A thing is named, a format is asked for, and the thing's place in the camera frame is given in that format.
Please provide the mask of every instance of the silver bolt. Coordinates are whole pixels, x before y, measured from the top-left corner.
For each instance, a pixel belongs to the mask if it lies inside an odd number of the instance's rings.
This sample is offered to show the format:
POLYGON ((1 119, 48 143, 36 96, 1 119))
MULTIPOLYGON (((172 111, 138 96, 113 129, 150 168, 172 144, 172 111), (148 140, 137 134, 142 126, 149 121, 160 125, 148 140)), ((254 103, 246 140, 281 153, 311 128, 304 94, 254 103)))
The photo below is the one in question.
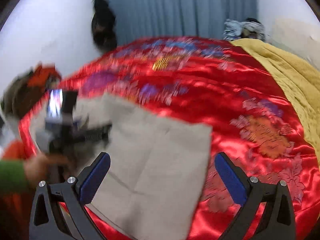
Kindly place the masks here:
POLYGON ((252 176, 252 177, 250 177, 250 181, 251 181, 252 183, 257 183, 259 180, 258 180, 257 177, 252 176))
POLYGON ((281 184, 281 186, 284 186, 284 187, 287 186, 287 183, 284 180, 281 180, 280 184, 281 184))
POLYGON ((41 182, 39 182, 39 186, 40 187, 43 187, 45 185, 45 181, 44 180, 42 180, 41 182))
POLYGON ((68 183, 74 183, 76 181, 76 178, 75 177, 70 177, 67 182, 68 183))

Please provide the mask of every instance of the red blanket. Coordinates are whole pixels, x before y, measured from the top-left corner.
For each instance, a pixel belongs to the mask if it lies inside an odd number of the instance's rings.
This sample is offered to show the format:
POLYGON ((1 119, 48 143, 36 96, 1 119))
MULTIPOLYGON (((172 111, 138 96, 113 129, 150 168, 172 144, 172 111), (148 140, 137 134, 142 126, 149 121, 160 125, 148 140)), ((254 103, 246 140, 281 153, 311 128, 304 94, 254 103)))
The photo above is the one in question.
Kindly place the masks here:
MULTIPOLYGON (((84 66, 60 87, 78 89, 82 97, 116 94, 160 116, 211 125, 212 156, 224 151, 248 176, 288 183, 297 239, 315 224, 320 212, 315 151, 304 140, 303 127, 281 88, 240 47, 201 38, 138 40, 84 66)), ((20 123, 30 155, 36 152, 30 119, 44 100, 20 123)), ((218 239, 238 209, 211 162, 188 238, 218 239)), ((263 209, 260 205, 246 239, 263 209)), ((128 239, 88 212, 107 239, 128 239)))

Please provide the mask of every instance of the white wall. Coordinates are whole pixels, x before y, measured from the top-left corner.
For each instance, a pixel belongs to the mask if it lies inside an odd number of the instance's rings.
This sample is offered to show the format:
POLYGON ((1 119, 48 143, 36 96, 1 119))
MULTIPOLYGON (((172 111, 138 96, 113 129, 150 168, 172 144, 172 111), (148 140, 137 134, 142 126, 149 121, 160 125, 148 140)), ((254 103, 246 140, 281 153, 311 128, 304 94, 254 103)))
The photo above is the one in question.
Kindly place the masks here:
POLYGON ((258 0, 259 21, 266 27, 270 35, 276 18, 300 20, 320 27, 316 15, 305 0, 258 0))
POLYGON ((66 76, 99 57, 92 16, 92 0, 20 0, 0 32, 0 95, 39 61, 66 76))

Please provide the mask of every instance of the yellow fabric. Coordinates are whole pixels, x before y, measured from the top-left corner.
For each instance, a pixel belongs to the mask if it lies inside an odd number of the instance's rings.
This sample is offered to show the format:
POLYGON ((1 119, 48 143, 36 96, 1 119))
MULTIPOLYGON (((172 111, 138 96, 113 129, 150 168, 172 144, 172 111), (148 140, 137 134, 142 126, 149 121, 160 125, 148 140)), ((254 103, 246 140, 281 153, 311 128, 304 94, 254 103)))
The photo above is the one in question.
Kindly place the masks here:
POLYGON ((232 44, 258 60, 282 88, 320 163, 320 72, 298 56, 259 40, 241 39, 232 44))

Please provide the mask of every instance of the blue gripper pad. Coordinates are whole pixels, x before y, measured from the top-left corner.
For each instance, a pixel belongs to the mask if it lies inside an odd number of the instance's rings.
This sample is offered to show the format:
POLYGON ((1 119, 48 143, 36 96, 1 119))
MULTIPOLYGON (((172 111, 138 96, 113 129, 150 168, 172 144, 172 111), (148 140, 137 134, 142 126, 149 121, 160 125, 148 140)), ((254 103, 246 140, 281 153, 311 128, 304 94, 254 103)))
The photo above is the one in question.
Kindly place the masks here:
POLYGON ((217 154, 214 165, 233 201, 243 206, 247 201, 247 191, 222 154, 217 154))
POLYGON ((79 190, 79 202, 81 205, 91 203, 94 195, 96 194, 102 180, 110 169, 110 156, 104 153, 103 157, 95 164, 95 167, 82 183, 79 190))

